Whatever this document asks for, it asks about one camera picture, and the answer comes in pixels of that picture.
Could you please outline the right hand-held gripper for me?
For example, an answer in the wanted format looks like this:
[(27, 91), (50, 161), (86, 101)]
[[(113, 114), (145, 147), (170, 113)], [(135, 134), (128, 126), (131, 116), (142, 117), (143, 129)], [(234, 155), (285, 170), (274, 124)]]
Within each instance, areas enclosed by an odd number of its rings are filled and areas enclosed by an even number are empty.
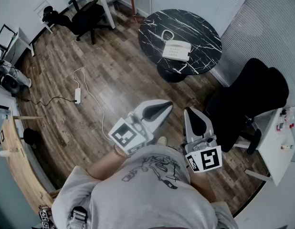
[(190, 107), (184, 110), (184, 156), (194, 173), (222, 167), (221, 146), (217, 145), (210, 119), (203, 120)]

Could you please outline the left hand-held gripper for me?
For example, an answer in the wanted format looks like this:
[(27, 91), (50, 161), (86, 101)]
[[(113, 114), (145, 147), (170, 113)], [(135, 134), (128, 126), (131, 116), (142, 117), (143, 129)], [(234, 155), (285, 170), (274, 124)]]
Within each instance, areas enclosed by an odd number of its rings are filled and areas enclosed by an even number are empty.
[(120, 118), (108, 135), (126, 155), (132, 155), (154, 139), (153, 133), (163, 125), (172, 109), (173, 103), (169, 100), (144, 101), (126, 119)]

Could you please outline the white telephone base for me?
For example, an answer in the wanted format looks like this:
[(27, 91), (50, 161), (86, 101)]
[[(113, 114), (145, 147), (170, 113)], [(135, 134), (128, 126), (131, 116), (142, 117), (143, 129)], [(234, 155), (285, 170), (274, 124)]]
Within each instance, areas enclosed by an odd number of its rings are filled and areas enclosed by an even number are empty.
[(165, 45), (162, 57), (170, 60), (187, 62), (190, 59), (191, 45)]

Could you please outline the person's right forearm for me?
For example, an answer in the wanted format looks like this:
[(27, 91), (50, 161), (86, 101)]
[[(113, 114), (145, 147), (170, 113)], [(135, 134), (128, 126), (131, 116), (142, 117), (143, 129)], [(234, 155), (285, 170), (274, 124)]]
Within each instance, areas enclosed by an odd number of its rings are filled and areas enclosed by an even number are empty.
[(217, 199), (207, 178), (207, 173), (194, 173), (190, 167), (188, 168), (188, 172), (190, 175), (191, 186), (193, 186), (210, 203), (216, 202)]

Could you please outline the person's left forearm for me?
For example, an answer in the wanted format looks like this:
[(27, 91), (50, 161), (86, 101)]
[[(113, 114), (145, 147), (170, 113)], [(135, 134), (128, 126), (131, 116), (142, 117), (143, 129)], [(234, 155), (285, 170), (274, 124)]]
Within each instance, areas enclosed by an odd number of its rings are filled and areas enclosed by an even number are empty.
[(104, 157), (86, 168), (87, 173), (98, 180), (104, 181), (110, 178), (129, 156), (119, 147), (114, 146)]

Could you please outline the black high-back office chair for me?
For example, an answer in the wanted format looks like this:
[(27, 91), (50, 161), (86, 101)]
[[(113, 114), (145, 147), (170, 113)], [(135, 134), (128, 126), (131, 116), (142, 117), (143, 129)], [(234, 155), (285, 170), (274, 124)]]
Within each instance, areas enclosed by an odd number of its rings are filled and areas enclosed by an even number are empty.
[(203, 112), (211, 120), (223, 152), (229, 152), (241, 136), (250, 142), (247, 153), (251, 155), (262, 132), (257, 129), (254, 135), (245, 133), (246, 124), (264, 112), (284, 107), (288, 96), (288, 84), (281, 72), (251, 58), (232, 85), (207, 100)]

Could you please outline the white desk right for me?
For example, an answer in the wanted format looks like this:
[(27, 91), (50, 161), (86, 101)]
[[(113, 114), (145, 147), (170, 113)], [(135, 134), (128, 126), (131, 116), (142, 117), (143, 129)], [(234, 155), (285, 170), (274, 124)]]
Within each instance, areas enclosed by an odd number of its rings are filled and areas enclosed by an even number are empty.
[[(273, 182), (276, 186), (282, 180), (295, 153), (295, 140), (292, 133), (294, 121), (289, 114), (282, 114), (282, 111), (283, 108), (279, 108), (274, 112), (256, 149), (270, 176), (245, 170), (246, 174), (266, 182)], [(285, 129), (281, 132), (276, 130), (279, 123), (285, 123)], [(293, 149), (284, 150), (281, 149), (281, 145), (293, 145)]]

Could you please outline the grey printed t-shirt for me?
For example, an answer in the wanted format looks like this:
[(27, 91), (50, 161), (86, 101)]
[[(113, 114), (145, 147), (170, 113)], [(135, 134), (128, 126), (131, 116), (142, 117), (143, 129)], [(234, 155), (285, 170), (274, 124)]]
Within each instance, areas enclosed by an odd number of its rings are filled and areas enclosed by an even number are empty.
[(238, 229), (228, 205), (190, 184), (183, 155), (149, 145), (108, 179), (74, 167), (52, 205), (57, 229)]

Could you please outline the round black marble table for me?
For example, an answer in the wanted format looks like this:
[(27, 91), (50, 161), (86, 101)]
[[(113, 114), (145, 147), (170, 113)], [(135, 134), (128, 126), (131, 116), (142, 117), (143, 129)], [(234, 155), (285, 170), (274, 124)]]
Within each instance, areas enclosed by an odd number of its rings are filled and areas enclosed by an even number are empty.
[[(191, 44), (187, 62), (162, 57), (165, 43), (170, 39)], [(156, 65), (159, 75), (169, 83), (210, 71), (222, 55), (216, 30), (205, 19), (186, 10), (166, 9), (152, 13), (139, 27), (138, 41), (143, 53)]]

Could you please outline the white window blinds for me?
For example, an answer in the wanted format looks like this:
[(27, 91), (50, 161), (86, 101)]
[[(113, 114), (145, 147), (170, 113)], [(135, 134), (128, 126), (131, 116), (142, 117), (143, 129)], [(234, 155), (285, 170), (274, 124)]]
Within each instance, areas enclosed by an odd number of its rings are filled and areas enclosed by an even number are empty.
[(228, 85), (257, 58), (283, 74), (295, 105), (295, 0), (246, 0), (221, 40), (217, 71)]

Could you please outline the black round stool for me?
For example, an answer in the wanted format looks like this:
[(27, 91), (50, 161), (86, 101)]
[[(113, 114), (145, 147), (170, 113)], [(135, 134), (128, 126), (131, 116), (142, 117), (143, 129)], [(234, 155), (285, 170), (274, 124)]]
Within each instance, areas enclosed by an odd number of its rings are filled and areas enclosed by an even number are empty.
[(38, 131), (26, 128), (23, 132), (23, 140), (26, 144), (33, 146), (41, 141), (41, 135)]

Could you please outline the curved wooden counter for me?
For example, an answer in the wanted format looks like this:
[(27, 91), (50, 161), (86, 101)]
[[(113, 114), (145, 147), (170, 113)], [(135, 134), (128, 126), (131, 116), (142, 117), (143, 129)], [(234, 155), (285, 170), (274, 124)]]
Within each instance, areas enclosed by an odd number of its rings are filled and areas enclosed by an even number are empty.
[(16, 120), (40, 120), (39, 116), (14, 116), (10, 114), (3, 120), (0, 130), (0, 144), (4, 151), (9, 152), (7, 164), (10, 172), (22, 194), (38, 214), (42, 206), (51, 208), (54, 202), (52, 196), (41, 184), (26, 155), (23, 142), (16, 128)]

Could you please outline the printed tag board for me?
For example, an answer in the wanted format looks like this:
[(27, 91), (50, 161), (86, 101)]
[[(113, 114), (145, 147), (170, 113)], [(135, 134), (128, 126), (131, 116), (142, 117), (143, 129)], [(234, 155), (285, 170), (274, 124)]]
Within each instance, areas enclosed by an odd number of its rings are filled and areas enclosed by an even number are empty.
[(47, 205), (39, 206), (39, 216), (41, 219), (41, 226), (43, 229), (51, 229), (52, 221), (50, 220), (50, 208)]

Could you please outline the small white side table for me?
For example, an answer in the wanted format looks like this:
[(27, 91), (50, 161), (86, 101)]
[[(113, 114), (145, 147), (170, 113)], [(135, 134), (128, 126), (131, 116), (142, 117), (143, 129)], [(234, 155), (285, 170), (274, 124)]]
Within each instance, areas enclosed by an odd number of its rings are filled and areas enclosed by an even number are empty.
[(30, 51), (32, 57), (35, 56), (32, 43), (27, 42), (27, 37), (20, 27), (18, 27), (16, 35), (12, 37), (11, 43), (4, 56), (4, 60), (15, 65), (25, 51)]

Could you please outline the black metal frame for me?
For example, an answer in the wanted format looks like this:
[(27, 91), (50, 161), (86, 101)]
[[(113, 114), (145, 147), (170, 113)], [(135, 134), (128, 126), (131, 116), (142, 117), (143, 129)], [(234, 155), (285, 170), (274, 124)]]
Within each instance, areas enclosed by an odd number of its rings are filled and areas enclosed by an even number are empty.
[(4, 24), (0, 30), (0, 50), (2, 51), (1, 59), (4, 59), (6, 53), (16, 39), (17, 33)]

